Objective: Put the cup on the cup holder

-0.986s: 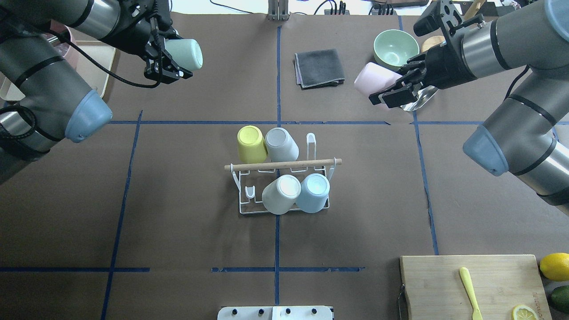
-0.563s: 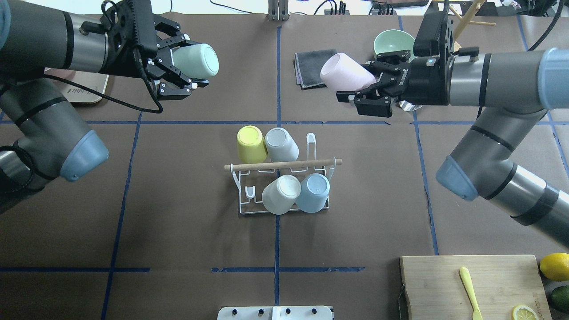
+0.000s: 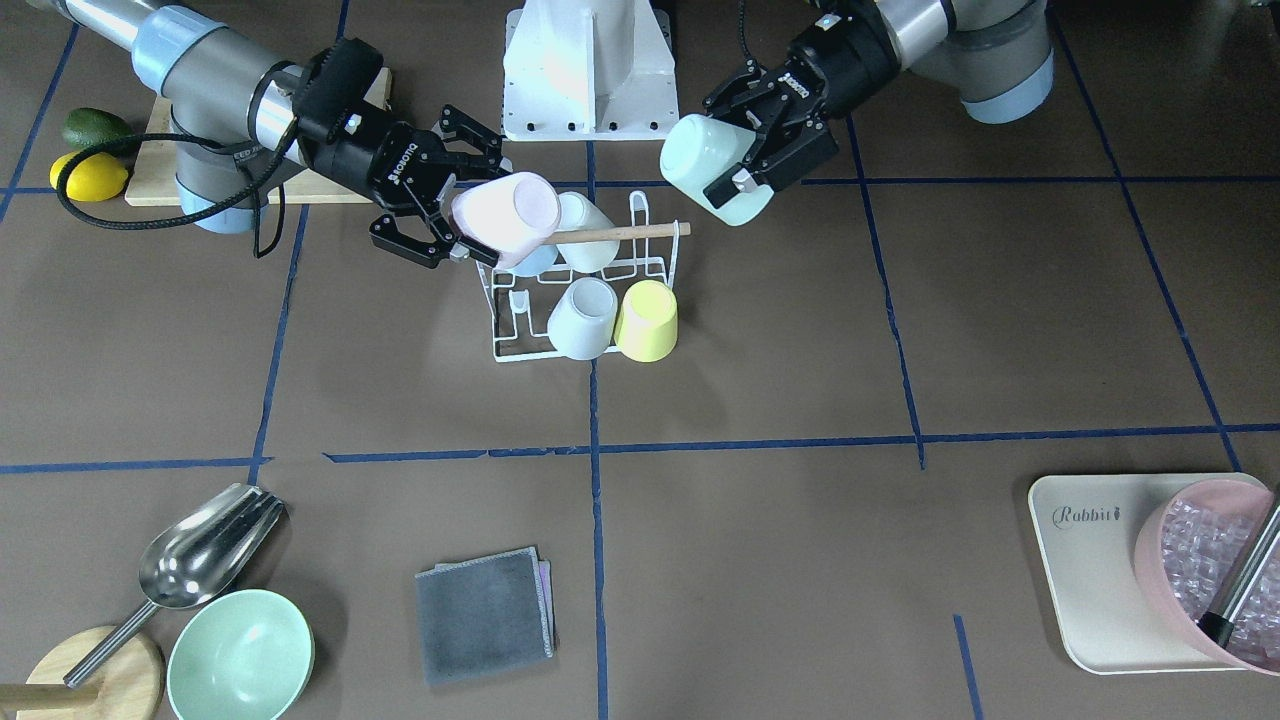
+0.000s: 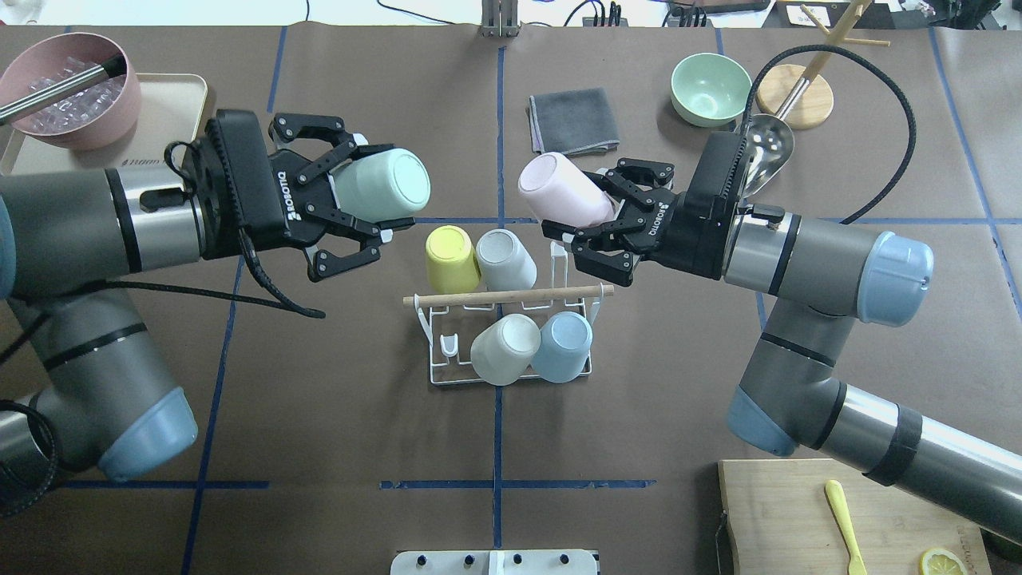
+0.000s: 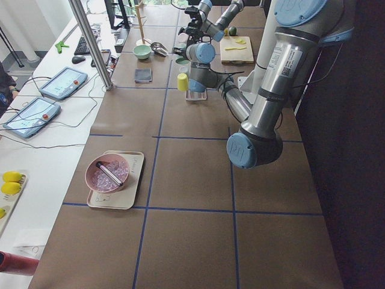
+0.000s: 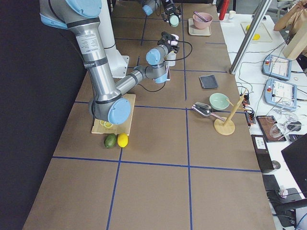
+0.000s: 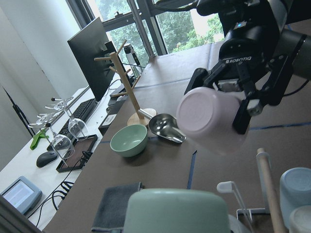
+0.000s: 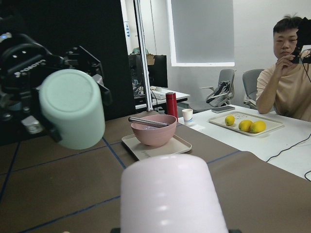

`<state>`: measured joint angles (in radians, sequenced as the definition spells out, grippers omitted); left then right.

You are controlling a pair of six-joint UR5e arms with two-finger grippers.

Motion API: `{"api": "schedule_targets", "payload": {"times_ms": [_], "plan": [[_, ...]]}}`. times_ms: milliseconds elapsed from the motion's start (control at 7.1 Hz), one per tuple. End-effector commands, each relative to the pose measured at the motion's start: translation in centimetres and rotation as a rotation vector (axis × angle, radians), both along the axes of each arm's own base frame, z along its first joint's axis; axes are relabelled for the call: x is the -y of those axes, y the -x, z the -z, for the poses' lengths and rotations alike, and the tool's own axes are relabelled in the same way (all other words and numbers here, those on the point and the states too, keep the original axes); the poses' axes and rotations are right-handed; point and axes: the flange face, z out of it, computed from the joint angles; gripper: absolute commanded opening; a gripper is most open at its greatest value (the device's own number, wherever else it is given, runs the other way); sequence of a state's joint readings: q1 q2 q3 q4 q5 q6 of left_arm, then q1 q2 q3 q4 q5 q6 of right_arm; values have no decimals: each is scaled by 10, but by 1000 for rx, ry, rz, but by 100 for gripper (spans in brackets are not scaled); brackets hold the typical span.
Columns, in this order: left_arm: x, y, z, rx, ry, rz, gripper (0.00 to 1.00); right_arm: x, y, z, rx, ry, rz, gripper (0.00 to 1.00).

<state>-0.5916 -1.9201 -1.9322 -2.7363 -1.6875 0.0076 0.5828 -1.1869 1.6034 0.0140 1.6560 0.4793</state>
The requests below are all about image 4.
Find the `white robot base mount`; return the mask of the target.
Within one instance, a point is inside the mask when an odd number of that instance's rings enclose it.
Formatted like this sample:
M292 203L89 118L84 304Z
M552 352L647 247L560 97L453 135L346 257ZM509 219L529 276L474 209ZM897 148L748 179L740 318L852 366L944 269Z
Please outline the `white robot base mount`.
M586 549L406 550L390 574L599 574L598 552Z

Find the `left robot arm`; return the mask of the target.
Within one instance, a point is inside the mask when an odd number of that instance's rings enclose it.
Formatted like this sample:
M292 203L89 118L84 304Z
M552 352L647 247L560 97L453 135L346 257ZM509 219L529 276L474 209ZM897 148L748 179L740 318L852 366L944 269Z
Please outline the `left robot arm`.
M322 318L271 283L259 252L300 250L313 281L379 259L412 215L351 215L341 167L394 159L339 117L278 113L267 153L259 119L221 109L159 165L2 178L2 298L50 385L2 402L2 516L97 467L125 482L190 447L197 425L128 290L180 292L127 276L240 256L268 294L251 303Z

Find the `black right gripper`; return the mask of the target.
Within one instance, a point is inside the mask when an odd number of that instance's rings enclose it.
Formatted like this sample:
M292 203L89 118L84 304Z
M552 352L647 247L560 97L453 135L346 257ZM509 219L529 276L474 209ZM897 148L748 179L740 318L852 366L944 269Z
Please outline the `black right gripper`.
M712 133L686 192L672 190L673 164L620 159L595 173L595 185L609 196L614 217L628 208L667 214L652 223L624 217L594 227L541 221L547 239L558 240L573 255L579 272L629 287L636 265L651 260L664 267L718 280L746 173L746 138L740 133Z

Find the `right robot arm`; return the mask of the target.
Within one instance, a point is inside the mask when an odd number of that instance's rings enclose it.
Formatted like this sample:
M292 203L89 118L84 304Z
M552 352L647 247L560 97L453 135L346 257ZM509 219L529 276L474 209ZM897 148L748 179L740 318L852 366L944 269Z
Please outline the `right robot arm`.
M1020 543L1020 456L846 378L860 330L899 328L933 276L927 244L803 217L742 196L746 139L712 133L692 178L639 163L584 174L618 200L609 222L541 222L580 272L618 288L639 263L718 280L770 299L727 408L730 432L771 456L814 449L866 479L942 507Z

